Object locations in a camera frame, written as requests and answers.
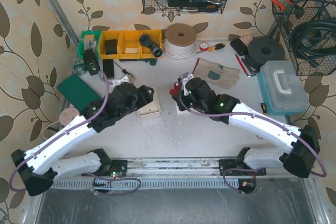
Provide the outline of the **cream plastic tray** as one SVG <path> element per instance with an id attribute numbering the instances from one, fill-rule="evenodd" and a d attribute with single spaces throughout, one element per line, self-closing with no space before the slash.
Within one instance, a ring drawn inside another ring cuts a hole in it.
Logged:
<path id="1" fill-rule="evenodd" d="M 161 114 L 161 107 L 157 93 L 153 96 L 153 101 L 137 110 L 138 117 L 142 120 L 158 118 Z"/>

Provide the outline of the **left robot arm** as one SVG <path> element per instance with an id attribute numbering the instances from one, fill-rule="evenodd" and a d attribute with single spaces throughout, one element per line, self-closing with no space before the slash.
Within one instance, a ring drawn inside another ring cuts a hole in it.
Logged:
<path id="1" fill-rule="evenodd" d="M 153 101 L 154 89 L 142 85 L 135 87 L 124 82 L 116 86 L 103 99 L 90 102 L 78 116 L 58 133 L 40 145 L 11 154 L 25 188 L 30 196 L 47 191 L 54 182 L 80 174 L 96 176 L 108 172 L 111 159 L 101 148 L 83 156 L 64 158 L 79 143 L 115 125 L 123 117 Z"/>

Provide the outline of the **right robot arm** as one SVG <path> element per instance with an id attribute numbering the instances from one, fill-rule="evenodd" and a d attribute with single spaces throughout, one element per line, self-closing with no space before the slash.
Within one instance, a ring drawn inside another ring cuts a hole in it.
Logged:
<path id="1" fill-rule="evenodd" d="M 205 80 L 191 73 L 180 76 L 170 95 L 180 111 L 241 127 L 274 145 L 273 148 L 242 148 L 236 158 L 236 168 L 282 167 L 300 178 L 326 177 L 317 134 L 309 125 L 299 128 L 278 122 L 231 95 L 216 94 Z"/>

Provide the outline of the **beige work glove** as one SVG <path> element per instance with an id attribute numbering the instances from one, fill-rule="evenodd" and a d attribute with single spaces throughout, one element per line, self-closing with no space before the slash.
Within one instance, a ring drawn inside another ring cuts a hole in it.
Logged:
<path id="1" fill-rule="evenodd" d="M 239 69 L 223 66 L 203 58 L 198 58 L 193 70 L 193 76 L 199 77 L 211 84 L 231 89 L 239 80 Z"/>

